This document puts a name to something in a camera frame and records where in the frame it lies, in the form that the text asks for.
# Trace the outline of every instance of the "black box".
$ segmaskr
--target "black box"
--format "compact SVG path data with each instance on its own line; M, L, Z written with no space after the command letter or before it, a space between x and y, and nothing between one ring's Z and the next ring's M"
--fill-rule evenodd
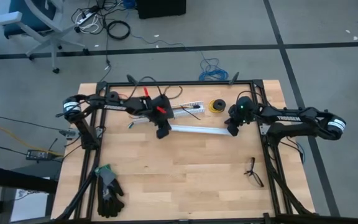
M186 13L186 0L136 0L136 5L141 19Z

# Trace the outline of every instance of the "chair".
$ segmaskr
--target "chair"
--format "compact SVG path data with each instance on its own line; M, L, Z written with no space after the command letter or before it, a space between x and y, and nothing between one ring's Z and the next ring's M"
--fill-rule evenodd
M33 61L32 54L50 47L52 53L52 68L54 73L59 73L56 67L57 50L62 49L62 44L74 45L83 48L83 53L89 55L85 45L62 39L76 24L62 28L60 22L63 17L62 0L12 0L9 14L0 15L0 25L4 26L6 38L12 35L27 34L40 44L30 49L26 56Z

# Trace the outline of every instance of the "eyeglasses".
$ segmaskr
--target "eyeglasses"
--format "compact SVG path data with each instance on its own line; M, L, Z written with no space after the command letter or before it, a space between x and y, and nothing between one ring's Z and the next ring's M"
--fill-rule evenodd
M255 158L252 157L251 158L251 169L247 170L244 175L248 174L248 176L253 176L256 183L259 185L259 187L265 187L264 183L262 182L262 180L260 179L259 175L257 173L254 172L254 165L255 165Z

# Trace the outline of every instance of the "wooden tabletop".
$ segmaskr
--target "wooden tabletop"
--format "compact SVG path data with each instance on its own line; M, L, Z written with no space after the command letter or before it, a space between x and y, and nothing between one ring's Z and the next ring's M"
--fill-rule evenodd
M285 101L279 81L264 80L264 85L269 102L277 108L283 108ZM81 84L78 93L93 94L95 86L94 83ZM197 114L201 121L185 116L170 123L215 128L226 128L223 122L228 119L228 108L234 104L238 93L249 90L248 85L182 87L183 93L171 100L171 104L203 100L204 106L208 107L211 100L221 98L227 107L223 113L206 110L204 114ZM127 96L132 90L133 87L111 89ZM156 87L150 86L148 90L150 96L158 95ZM173 86L167 91L167 96L175 96L178 92L179 88ZM138 88L134 94L140 95L144 95L142 88ZM240 127L237 137L171 131L167 137L157 139L157 128L153 124L136 124L128 129L130 121L127 113L107 112L107 130L103 136L99 163L100 166L110 164L117 174L125 193L120 198L125 207L118 217L106 219L98 215L95 197L93 221L255 218L265 212L274 216L256 123ZM67 147L66 154L78 145L76 142ZM299 153L283 144L279 145L279 150L289 188L313 212ZM78 149L64 160L52 218L63 212L78 190L84 153L83 149ZM249 169L251 157L256 158L254 171L265 184L264 188L260 188L252 177L243 174ZM82 217L85 216L88 194L84 196ZM281 196L279 199L284 210Z

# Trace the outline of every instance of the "black glove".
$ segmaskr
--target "black glove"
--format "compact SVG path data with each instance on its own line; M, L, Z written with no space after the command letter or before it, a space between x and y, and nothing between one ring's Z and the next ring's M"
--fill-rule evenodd
M98 175L98 214L106 218L116 217L124 208L117 194L124 196L124 192L109 166L99 168L96 173Z

